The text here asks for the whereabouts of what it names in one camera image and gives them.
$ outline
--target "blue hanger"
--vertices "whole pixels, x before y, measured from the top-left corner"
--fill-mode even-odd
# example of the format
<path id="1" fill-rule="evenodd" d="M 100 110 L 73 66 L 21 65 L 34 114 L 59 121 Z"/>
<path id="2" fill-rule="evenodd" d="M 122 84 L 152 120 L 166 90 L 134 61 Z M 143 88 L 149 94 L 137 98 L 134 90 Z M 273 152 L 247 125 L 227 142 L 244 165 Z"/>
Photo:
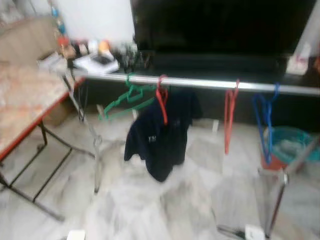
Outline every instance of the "blue hanger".
<path id="1" fill-rule="evenodd" d="M 274 95 L 270 100 L 266 100 L 265 97 L 261 93 L 257 93 L 252 98 L 253 108 L 255 112 L 255 118 L 256 122 L 258 124 L 259 134 L 261 138 L 261 144 L 262 144 L 262 150 L 263 155 L 266 163 L 269 165 L 271 163 L 271 152 L 272 152 L 272 120 L 271 120 L 271 114 L 272 114 L 272 104 L 277 99 L 279 95 L 279 83 L 275 84 L 275 90 Z M 258 100 L 260 100 L 262 105 L 262 120 L 263 123 L 267 125 L 268 127 L 268 143 L 267 146 L 265 145 L 265 139 L 261 124 L 261 118 L 258 111 Z"/>

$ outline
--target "dark blue shirt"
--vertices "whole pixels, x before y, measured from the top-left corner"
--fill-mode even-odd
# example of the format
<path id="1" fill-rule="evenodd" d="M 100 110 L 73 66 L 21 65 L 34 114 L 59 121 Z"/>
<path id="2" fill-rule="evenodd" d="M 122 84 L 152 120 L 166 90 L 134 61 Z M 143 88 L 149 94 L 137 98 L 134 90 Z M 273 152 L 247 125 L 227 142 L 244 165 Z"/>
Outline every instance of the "dark blue shirt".
<path id="1" fill-rule="evenodd" d="M 165 108 L 167 125 L 156 99 L 139 115 L 127 135 L 124 153 L 125 161 L 138 154 L 159 182 L 166 180 L 174 165 L 184 162 L 188 127 L 192 119 L 202 116 L 197 96 L 191 91 L 169 94 Z"/>

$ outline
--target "metal frame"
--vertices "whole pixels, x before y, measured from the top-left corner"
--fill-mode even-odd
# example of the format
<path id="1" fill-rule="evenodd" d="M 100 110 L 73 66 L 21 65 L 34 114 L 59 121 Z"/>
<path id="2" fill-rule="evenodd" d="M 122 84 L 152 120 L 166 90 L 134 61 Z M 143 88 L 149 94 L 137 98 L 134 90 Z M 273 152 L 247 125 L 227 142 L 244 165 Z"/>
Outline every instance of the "metal frame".
<path id="1" fill-rule="evenodd" d="M 65 219 L 65 217 L 61 214 L 58 214 L 56 212 L 54 212 L 53 210 L 49 209 L 48 207 L 42 205 L 41 203 L 37 202 L 37 198 L 39 197 L 39 195 L 41 194 L 41 192 L 45 189 L 45 187 L 48 185 L 48 183 L 50 182 L 50 180 L 53 178 L 53 176 L 56 174 L 56 172 L 60 169 L 60 167 L 63 165 L 63 163 L 66 161 L 66 159 L 68 158 L 68 156 L 71 154 L 72 150 L 75 150 L 77 152 L 80 152 L 82 154 L 87 154 L 91 157 L 94 158 L 94 154 L 75 147 L 69 143 L 67 143 L 66 141 L 64 141 L 63 139 L 61 139 L 60 137 L 58 137 L 57 135 L 55 135 L 53 132 L 51 132 L 49 129 L 47 129 L 43 122 L 41 122 L 38 125 L 41 128 L 41 133 L 42 133 L 42 137 L 43 137 L 43 144 L 40 144 L 37 146 L 37 152 L 35 153 L 35 155 L 28 161 L 28 163 L 22 168 L 22 170 L 15 176 L 15 178 L 11 181 L 8 182 L 5 178 L 5 176 L 3 174 L 1 174 L 0 172 L 0 184 L 3 184 L 4 189 L 9 189 L 10 191 L 16 193 L 17 195 L 19 195 L 20 197 L 24 198 L 26 201 L 28 201 L 29 203 L 33 204 L 34 206 L 38 207 L 40 210 L 42 210 L 43 212 L 49 214 L 51 217 L 53 217 L 54 219 L 58 220 L 58 221 L 63 221 Z M 51 137 L 53 137 L 54 139 L 56 139 L 57 141 L 59 141 L 61 144 L 65 145 L 66 147 L 69 148 L 68 152 L 64 155 L 64 157 L 62 158 L 62 160 L 59 162 L 59 164 L 55 167 L 55 169 L 51 172 L 51 174 L 47 177 L 47 179 L 45 180 L 45 182 L 42 184 L 42 186 L 40 187 L 40 189 L 37 191 L 37 193 L 34 196 L 28 196 L 27 194 L 25 194 L 24 192 L 22 192 L 21 190 L 17 189 L 16 187 L 14 187 L 14 183 L 19 179 L 19 177 L 26 171 L 26 169 L 33 163 L 33 161 L 37 158 L 37 156 L 45 149 L 45 147 L 48 145 L 48 140 L 47 140 L 47 135 L 46 133 L 48 133 Z"/>
<path id="2" fill-rule="evenodd" d="M 70 74 L 72 79 L 75 82 L 75 77 L 83 78 L 92 78 L 95 80 L 101 81 L 113 81 L 113 82 L 125 82 L 127 80 L 127 74 L 121 73 L 110 73 L 110 74 L 89 74 L 85 71 L 78 69 L 70 69 Z M 69 89 L 69 96 L 76 107 L 80 116 L 84 116 L 83 111 L 79 108 L 77 101 L 73 96 L 73 89 L 68 83 L 67 78 L 64 76 L 63 80 Z M 159 77 L 157 76 L 147 76 L 147 75 L 133 75 L 130 77 L 130 82 L 136 84 L 157 84 Z M 180 77 L 166 77 L 163 79 L 161 84 L 169 86 L 178 86 L 178 87 L 194 87 L 194 88 L 204 88 L 204 89 L 232 89 L 236 86 L 236 80 L 226 81 L 226 80 L 215 80 L 215 79 L 196 79 L 196 78 L 180 78 Z M 251 82 L 240 82 L 238 88 L 246 92 L 265 92 L 273 93 L 275 91 L 275 84 L 263 84 L 263 83 L 251 83 Z M 318 87 L 305 87 L 305 86 L 294 86 L 294 85 L 280 85 L 278 88 L 279 94 L 287 95 L 302 95 L 302 96 L 311 96 L 320 98 L 320 88 Z M 95 149 L 95 160 L 96 160 L 96 172 L 95 172 L 95 185 L 94 191 L 98 192 L 100 186 L 100 168 L 101 157 L 99 152 L 99 145 L 102 142 L 102 138 L 98 135 L 92 126 L 88 123 L 86 118 L 84 118 L 84 123 L 89 127 L 89 130 L 94 138 L 93 145 Z M 274 174 L 278 175 L 278 182 L 272 189 L 272 196 L 269 200 L 269 207 L 272 209 L 270 215 L 266 220 L 266 225 L 264 226 L 265 236 L 270 237 L 271 231 L 275 224 L 275 220 L 279 211 L 279 206 L 282 200 L 282 196 L 285 190 L 285 186 L 288 184 L 288 175 L 293 174 L 301 166 L 304 161 L 307 159 L 309 153 L 311 152 L 310 148 L 315 148 L 315 142 L 313 141 L 310 146 L 302 153 L 300 157 L 297 158 L 292 164 L 290 164 L 285 171 L 276 172 Z"/>

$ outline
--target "green hanger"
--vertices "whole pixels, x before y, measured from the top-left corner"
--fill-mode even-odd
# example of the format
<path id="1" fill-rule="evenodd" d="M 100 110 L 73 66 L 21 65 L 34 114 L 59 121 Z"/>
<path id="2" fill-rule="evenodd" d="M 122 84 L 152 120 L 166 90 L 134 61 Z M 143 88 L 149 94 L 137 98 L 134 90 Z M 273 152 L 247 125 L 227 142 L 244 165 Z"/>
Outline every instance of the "green hanger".
<path id="1" fill-rule="evenodd" d="M 115 118 L 118 118 L 120 116 L 123 116 L 129 112 L 131 112 L 132 110 L 139 110 L 139 109 L 142 109 L 148 105 L 150 105 L 153 100 L 154 100 L 154 97 L 136 105 L 136 106 L 133 106 L 131 108 L 128 108 L 126 110 L 123 110 L 121 112 L 117 112 L 115 114 L 112 114 L 112 115 L 109 115 L 108 112 L 118 106 L 123 100 L 127 100 L 128 103 L 133 103 L 141 98 L 144 97 L 144 91 L 155 91 L 157 89 L 157 87 L 155 85 L 143 85 L 143 86 L 139 86 L 139 85 L 134 85 L 132 84 L 129 79 L 130 77 L 133 75 L 133 73 L 130 73 L 127 75 L 126 77 L 126 80 L 125 80 L 125 85 L 129 88 L 129 91 L 127 91 L 126 93 L 120 95 L 118 97 L 117 100 L 111 102 L 108 106 L 106 106 L 106 108 L 104 109 L 103 113 L 104 113 L 104 119 L 105 120 L 112 120 L 112 119 L 115 119 Z"/>

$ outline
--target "black tv screen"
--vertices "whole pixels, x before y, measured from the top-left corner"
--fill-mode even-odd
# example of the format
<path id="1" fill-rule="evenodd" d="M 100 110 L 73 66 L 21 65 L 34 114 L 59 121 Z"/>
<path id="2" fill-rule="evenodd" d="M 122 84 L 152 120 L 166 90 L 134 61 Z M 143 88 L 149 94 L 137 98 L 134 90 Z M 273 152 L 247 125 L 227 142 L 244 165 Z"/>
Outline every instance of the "black tv screen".
<path id="1" fill-rule="evenodd" d="M 315 0 L 131 0 L 140 50 L 286 56 Z"/>

